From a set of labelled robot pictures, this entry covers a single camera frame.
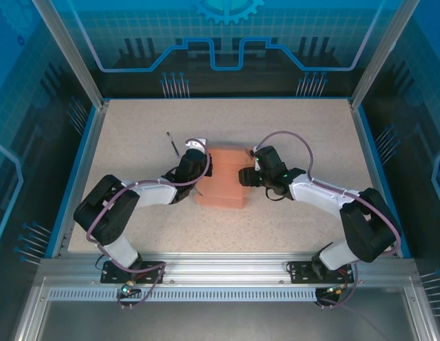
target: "enclosure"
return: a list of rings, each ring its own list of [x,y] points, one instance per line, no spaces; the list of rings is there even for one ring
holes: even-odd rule
[[[286,264],[344,238],[339,220],[263,189],[242,210],[192,194],[132,215],[133,246],[167,266],[122,312],[81,200],[106,174],[165,174],[186,139],[252,148],[280,130],[308,141],[315,178],[380,192],[397,255],[357,263],[350,302],[321,310],[330,286]],[[300,141],[271,143],[308,168]],[[440,340],[440,0],[0,0],[0,340],[345,332]]]

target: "blue edge trim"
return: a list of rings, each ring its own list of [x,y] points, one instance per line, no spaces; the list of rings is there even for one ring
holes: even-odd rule
[[[68,200],[70,199],[71,192],[73,191],[75,179],[79,171],[80,161],[82,159],[82,156],[84,155],[85,146],[87,145],[87,140],[90,135],[90,130],[92,129],[93,119],[95,118],[96,111],[97,108],[92,106],[89,118],[85,125],[84,134],[82,135],[79,148],[77,149],[75,162],[73,163],[73,167],[71,168],[71,174],[68,178],[68,183],[66,185],[65,193],[63,194],[63,199],[60,204],[60,209],[58,210],[57,218],[55,219],[54,228],[50,235],[48,248],[46,249],[44,258],[51,258],[55,245],[57,244],[57,238],[60,234],[60,229],[62,228],[63,216],[65,215],[66,207],[68,206]]]
[[[367,117],[365,116],[365,111],[363,110],[362,105],[359,106],[359,115],[360,120],[362,121],[363,128],[365,130],[365,135],[367,137],[367,142],[370,145],[371,154],[373,157],[373,161],[375,162],[377,169],[377,176],[379,176],[379,180],[381,182],[382,190],[384,191],[383,195],[389,205],[390,212],[395,216],[398,221],[398,224],[401,226],[402,223],[399,220],[397,208],[395,207],[395,203],[392,198],[392,194],[390,193],[389,183],[384,174],[384,168],[382,167],[381,160],[379,159],[379,155],[377,153],[376,145],[373,140],[373,136],[371,134],[370,125],[368,124]],[[411,258],[411,252],[409,251],[409,247],[407,246],[406,237],[404,233],[402,234],[402,254],[404,258]]]
[[[305,97],[264,97],[264,98],[284,98],[284,99],[290,99],[290,98],[305,98]],[[347,98],[349,97],[329,97],[329,98]],[[384,168],[382,167],[381,161],[379,159],[379,156],[377,154],[376,145],[373,141],[370,125],[368,124],[367,117],[365,116],[365,112],[362,108],[362,105],[359,106],[359,115],[360,120],[363,123],[363,128],[365,130],[365,135],[367,138],[367,142],[370,145],[371,154],[373,157],[373,161],[375,162],[376,169],[377,169],[377,175],[379,176],[382,189],[384,190],[384,197],[387,201],[387,204],[389,205],[390,211],[392,214],[396,217],[398,223],[401,225],[401,222],[399,220],[398,214],[397,214],[397,208],[395,207],[395,203],[392,198],[392,194],[390,193],[389,184],[387,182],[387,179],[384,174]],[[55,248],[55,243],[57,242],[58,234],[60,233],[60,229],[62,227],[62,220],[63,215],[65,214],[66,207],[68,205],[68,200],[71,196],[71,192],[73,191],[74,182],[77,176],[77,172],[79,171],[80,161],[82,158],[82,155],[84,154],[85,146],[87,144],[87,139],[90,134],[90,129],[92,128],[93,119],[95,117],[96,108],[92,108],[90,111],[89,119],[87,121],[87,125],[85,127],[84,135],[82,136],[79,149],[77,150],[76,159],[73,164],[73,169],[71,170],[70,178],[68,179],[68,184],[65,190],[65,194],[63,195],[62,203],[60,204],[60,209],[58,211],[57,219],[54,224],[53,232],[50,236],[50,241],[48,248],[45,253],[45,258],[50,258],[50,255],[53,253],[53,250]],[[406,238],[404,234],[402,235],[402,254],[404,258],[411,258],[411,253],[409,252],[409,247],[407,245]]]

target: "blue graphic backdrop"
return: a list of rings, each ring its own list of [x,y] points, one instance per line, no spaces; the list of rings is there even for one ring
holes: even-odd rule
[[[420,1],[363,108],[417,266],[440,269],[440,0]]]
[[[0,0],[0,291],[13,292],[0,340],[14,336],[90,107],[31,1]]]
[[[348,96],[399,0],[54,4],[107,97],[162,97],[162,72],[190,75],[194,96],[294,96],[304,72],[319,72],[323,95]],[[335,74],[323,83],[321,72]]]

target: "aluminum frame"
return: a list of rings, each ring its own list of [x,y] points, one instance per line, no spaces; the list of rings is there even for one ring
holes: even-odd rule
[[[62,50],[63,55],[73,69],[77,79],[87,93],[93,105],[101,109],[103,105],[103,97],[93,80],[90,71],[84,63],[79,51],[76,48],[67,28],[62,22],[62,18],[58,15],[51,0],[32,0],[36,9],[43,18],[50,33],[55,39],[58,47]]]
[[[168,263],[167,273],[159,288],[233,287],[277,290],[322,287],[307,284],[293,285],[285,270],[286,262],[310,259],[313,256],[312,253],[142,255],[149,261],[162,260]],[[64,288],[64,290],[71,291],[77,288],[120,287],[120,285],[99,282],[100,272],[93,265],[96,259],[96,254],[77,254],[72,257],[42,260],[15,341],[37,340],[52,288]],[[403,288],[407,298],[408,315],[412,317],[414,325],[414,336],[421,341],[440,340],[440,332],[413,259],[381,257],[371,264],[359,263],[358,271],[359,290],[361,288]],[[110,301],[110,298],[105,298],[104,301]]]
[[[371,57],[367,68],[354,90],[353,96],[351,97],[354,109],[357,109],[360,103],[362,103],[365,95],[375,81],[377,74],[381,70],[381,67],[384,65],[387,57],[397,43],[399,36],[402,34],[404,27],[414,13],[419,1],[420,0],[402,0],[402,3],[399,5],[397,12],[393,16],[389,27],[387,27],[380,44],[377,46],[375,53]]]
[[[376,188],[384,199],[389,198],[390,200],[386,200],[387,204],[390,206],[390,210],[393,212],[394,215],[396,215],[398,221],[398,214],[397,214],[397,208],[395,207],[395,204],[392,201],[391,195],[388,190],[388,186],[384,186],[381,181],[380,172],[377,169],[376,159],[373,157],[372,152],[372,144],[367,139],[367,133],[365,124],[362,117],[360,116],[359,107],[353,108],[352,104],[350,103],[350,112],[353,117],[355,130],[357,131],[357,135],[359,138],[360,146],[362,147],[363,156],[365,158],[365,163],[367,164],[368,173],[370,174],[371,183],[374,188]],[[405,248],[407,250],[407,254],[409,254],[409,248],[407,246],[407,243],[405,240],[402,240],[402,248],[397,251],[397,255],[400,258],[404,258],[404,254],[402,249]]]
[[[82,151],[82,157],[80,159],[79,168],[77,169],[73,183],[73,189],[70,193],[70,197],[68,198],[65,213],[63,215],[62,222],[60,223],[60,231],[55,241],[55,247],[50,253],[50,257],[59,257],[68,249],[67,243],[70,241],[71,232],[75,226],[73,215],[84,193],[85,184],[87,183],[90,167],[95,155],[95,149],[97,147],[98,140],[100,139],[101,129],[108,105],[109,102],[105,102],[102,109],[97,109],[95,111],[92,126],[90,127],[89,131],[85,132],[85,134],[88,134],[85,149]]]

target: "glass panel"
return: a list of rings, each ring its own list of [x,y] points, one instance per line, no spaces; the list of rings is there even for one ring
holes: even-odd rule
[[[363,108],[409,248],[421,273],[432,273],[440,268],[440,0],[420,1]]]
[[[0,1],[0,340],[14,335],[91,106],[31,1]]]
[[[400,0],[56,0],[106,97],[351,96]]]
[[[417,340],[399,291],[361,288],[348,307],[358,313],[321,312],[314,303],[301,302],[145,302],[124,314],[111,303],[49,302],[39,340],[120,340],[124,331],[145,340],[386,340],[359,314],[387,340]],[[347,326],[347,332],[329,325]]]

